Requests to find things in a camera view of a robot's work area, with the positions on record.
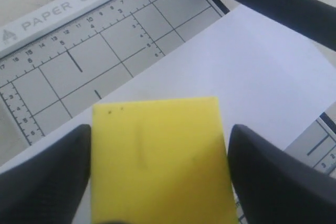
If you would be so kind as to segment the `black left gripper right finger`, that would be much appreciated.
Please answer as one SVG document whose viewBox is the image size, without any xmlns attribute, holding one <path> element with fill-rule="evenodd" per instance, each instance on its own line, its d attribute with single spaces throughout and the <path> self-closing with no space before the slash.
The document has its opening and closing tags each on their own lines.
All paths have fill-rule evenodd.
<svg viewBox="0 0 336 224">
<path fill-rule="evenodd" d="M 335 179 L 249 127 L 233 126 L 227 158 L 248 223 L 335 223 Z"/>
</svg>

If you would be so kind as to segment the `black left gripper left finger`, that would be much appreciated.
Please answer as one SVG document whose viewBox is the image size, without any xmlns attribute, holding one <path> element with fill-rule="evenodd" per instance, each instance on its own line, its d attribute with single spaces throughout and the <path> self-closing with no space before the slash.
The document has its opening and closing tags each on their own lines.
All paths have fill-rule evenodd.
<svg viewBox="0 0 336 224">
<path fill-rule="evenodd" d="M 1 173 L 1 223 L 72 223 L 90 178 L 91 127 L 82 124 Z"/>
</svg>

